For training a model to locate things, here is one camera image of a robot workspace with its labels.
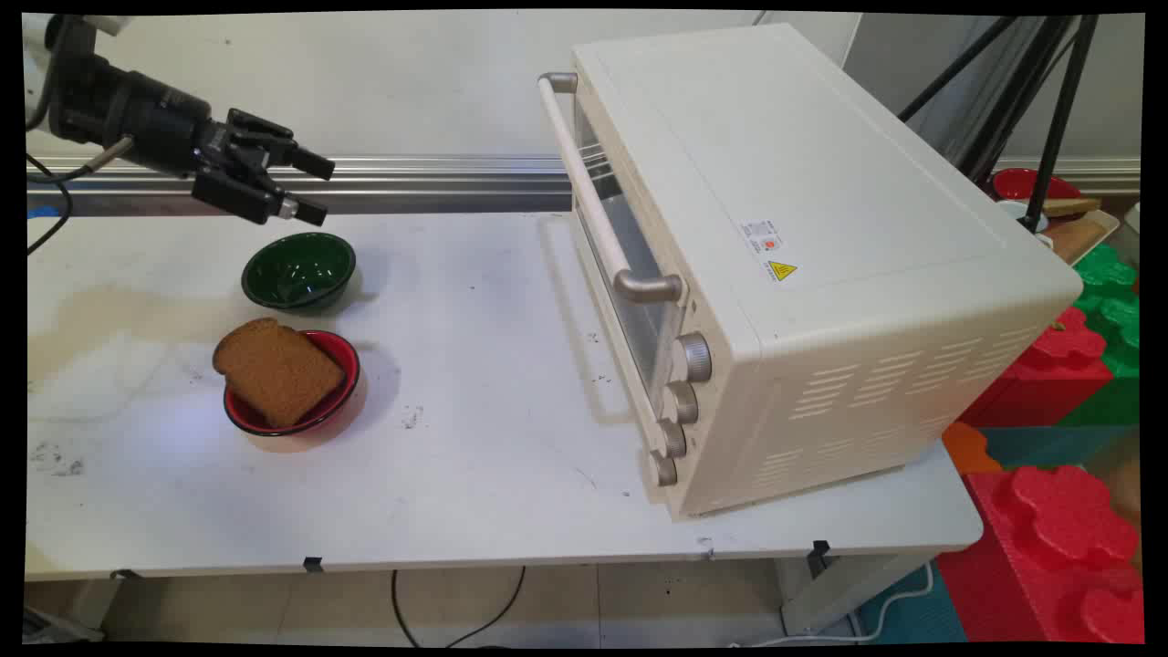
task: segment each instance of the bread slice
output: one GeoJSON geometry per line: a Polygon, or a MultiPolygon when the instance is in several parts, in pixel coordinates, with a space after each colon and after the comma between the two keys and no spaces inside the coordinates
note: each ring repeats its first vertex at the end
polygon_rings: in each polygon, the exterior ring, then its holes
{"type": "Polygon", "coordinates": [[[228,333],[215,347],[211,365],[273,429],[299,422],[345,380],[328,354],[271,317],[228,333]]]}

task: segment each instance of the warning label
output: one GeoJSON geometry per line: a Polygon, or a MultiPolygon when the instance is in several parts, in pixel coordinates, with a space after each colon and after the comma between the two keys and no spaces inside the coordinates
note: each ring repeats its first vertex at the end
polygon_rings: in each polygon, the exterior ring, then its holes
{"type": "Polygon", "coordinates": [[[758,258],[763,271],[771,281],[783,281],[799,269],[793,264],[771,260],[772,257],[783,257],[777,251],[784,247],[783,238],[779,237],[779,231],[776,230],[771,220],[742,222],[738,223],[738,227],[746,244],[755,251],[755,257],[758,258]]]}
{"type": "Polygon", "coordinates": [[[770,265],[771,265],[771,271],[774,272],[774,277],[778,278],[779,281],[783,281],[787,276],[791,276],[794,272],[794,270],[799,269],[793,264],[783,264],[781,262],[773,262],[773,261],[770,262],[770,265]]]}

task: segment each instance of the floor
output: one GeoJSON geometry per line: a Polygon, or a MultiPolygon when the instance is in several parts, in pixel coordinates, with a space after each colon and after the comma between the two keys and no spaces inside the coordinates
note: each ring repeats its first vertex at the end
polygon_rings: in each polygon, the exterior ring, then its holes
{"type": "MultiPolygon", "coordinates": [[[[517,578],[519,568],[403,570],[398,602],[422,645],[445,645],[498,614],[517,578]]],[[[110,641],[405,646],[389,590],[390,573],[125,580],[105,631],[110,641]]],[[[461,645],[751,643],[783,636],[779,600],[765,559],[529,567],[507,615],[461,645]]],[[[825,634],[850,636],[847,621],[825,634]]]]}

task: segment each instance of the oven handle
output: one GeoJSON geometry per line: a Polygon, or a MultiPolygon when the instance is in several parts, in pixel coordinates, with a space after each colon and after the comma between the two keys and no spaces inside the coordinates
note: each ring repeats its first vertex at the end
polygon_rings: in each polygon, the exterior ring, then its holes
{"type": "Polygon", "coordinates": [[[681,277],[676,274],[658,276],[653,278],[637,278],[628,268],[628,258],[625,250],[620,248],[620,241],[612,230],[612,222],[609,221],[607,213],[600,203],[600,196],[592,185],[592,177],[580,158],[579,148],[572,133],[564,123],[564,117],[559,112],[556,103],[556,94],[575,94],[577,76],[575,72],[545,72],[540,76],[540,95],[543,97],[543,109],[551,119],[551,130],[556,134],[559,145],[559,155],[564,160],[564,168],[568,171],[568,179],[576,191],[579,200],[580,214],[588,224],[589,233],[596,242],[597,253],[600,255],[600,264],[606,272],[612,275],[612,289],[625,299],[634,303],[660,303],[677,302],[682,295],[681,277]]]}

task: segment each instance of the orange foam block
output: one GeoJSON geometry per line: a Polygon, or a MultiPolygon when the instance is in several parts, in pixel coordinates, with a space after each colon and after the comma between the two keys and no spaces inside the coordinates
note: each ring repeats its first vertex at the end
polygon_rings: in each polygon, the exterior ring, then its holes
{"type": "Polygon", "coordinates": [[[971,472],[1001,472],[1002,464],[989,457],[986,452],[986,436],[981,431],[966,424],[954,422],[941,434],[945,449],[953,459],[953,465],[960,475],[971,472]]]}

